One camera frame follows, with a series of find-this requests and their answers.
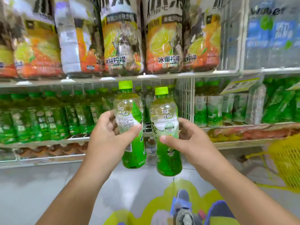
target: white tile floor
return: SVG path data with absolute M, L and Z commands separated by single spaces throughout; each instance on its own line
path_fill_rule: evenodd
M 117 166 L 100 191 L 90 225 L 103 224 L 118 209 L 130 210 L 136 218 L 140 217 L 146 205 L 163 195 L 165 188 L 179 178 L 191 181 L 200 196 L 213 188 L 189 164 L 184 163 L 185 169 L 172 178 L 159 175 L 156 167 L 149 165 L 151 163 L 148 161 L 147 165 L 130 172 L 121 164 Z M 34 224 L 79 166 L 80 163 L 70 163 L 0 170 L 0 224 Z M 276 189 L 263 190 L 300 217 L 300 195 Z

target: hand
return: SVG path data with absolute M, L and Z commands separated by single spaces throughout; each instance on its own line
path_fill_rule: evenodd
M 182 152 L 201 177 L 209 182 L 220 174 L 220 170 L 231 167 L 201 128 L 184 118 L 178 118 L 178 121 L 180 139 L 161 136 L 160 142 Z
M 114 111 L 101 114 L 92 131 L 83 163 L 95 164 L 99 166 L 102 172 L 107 172 L 107 176 L 109 176 L 120 162 L 125 148 L 139 134 L 141 129 L 141 124 L 135 125 L 119 135 Z

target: price tag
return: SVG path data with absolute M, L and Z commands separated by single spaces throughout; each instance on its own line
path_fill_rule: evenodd
M 293 86 L 289 87 L 287 91 L 298 90 L 298 89 L 300 89 L 300 81 L 297 84 L 294 84 Z
M 227 87 L 220 93 L 220 95 L 227 93 L 236 93 L 241 91 L 248 91 L 249 88 L 255 84 L 260 78 L 248 78 L 248 79 L 235 79 L 232 80 Z

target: right hand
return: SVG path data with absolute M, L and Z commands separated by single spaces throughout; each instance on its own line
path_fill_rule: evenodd
M 180 139 L 161 136 L 159 140 L 182 152 L 203 179 L 212 182 L 212 178 L 218 177 L 220 171 L 232 167 L 201 128 L 184 118 L 178 118 L 178 121 Z

